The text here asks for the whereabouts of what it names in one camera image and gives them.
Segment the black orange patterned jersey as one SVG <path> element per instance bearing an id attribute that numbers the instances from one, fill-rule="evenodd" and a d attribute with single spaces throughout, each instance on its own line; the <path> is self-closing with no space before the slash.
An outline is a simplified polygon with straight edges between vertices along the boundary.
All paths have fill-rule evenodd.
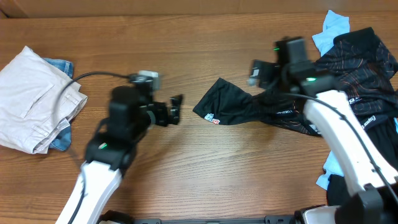
<path id="1" fill-rule="evenodd" d="M 332 48 L 316 62 L 317 70 L 335 75 L 348 96 L 353 113 L 369 136 L 395 132 L 397 91 L 390 83 L 397 73 L 397 60 L 372 28 L 339 35 Z M 219 78 L 194 107 L 201 118 L 220 125 L 250 121 L 319 136 L 316 126 L 299 110 L 301 99 L 281 98 L 275 91 L 252 96 Z"/>

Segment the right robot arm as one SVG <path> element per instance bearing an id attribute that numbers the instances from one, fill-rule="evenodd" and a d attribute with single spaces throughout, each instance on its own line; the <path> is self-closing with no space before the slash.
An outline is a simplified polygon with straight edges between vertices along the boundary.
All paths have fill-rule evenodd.
<path id="1" fill-rule="evenodd" d="M 305 100 L 302 113 L 321 132 L 344 173 L 350 199 L 295 212 L 292 223 L 397 223 L 397 170 L 379 153 L 329 72 L 316 71 L 301 37 L 275 42 L 279 71 L 269 88 Z"/>

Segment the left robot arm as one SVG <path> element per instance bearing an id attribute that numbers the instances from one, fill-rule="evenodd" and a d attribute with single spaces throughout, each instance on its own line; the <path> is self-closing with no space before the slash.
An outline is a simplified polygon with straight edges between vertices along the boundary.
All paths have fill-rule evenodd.
<path id="1" fill-rule="evenodd" d="M 86 146 L 73 192 L 57 223 L 97 223 L 136 156 L 136 146 L 153 125 L 180 121 L 183 95 L 170 104 L 156 102 L 149 87 L 119 86 L 112 90 L 109 115 Z"/>

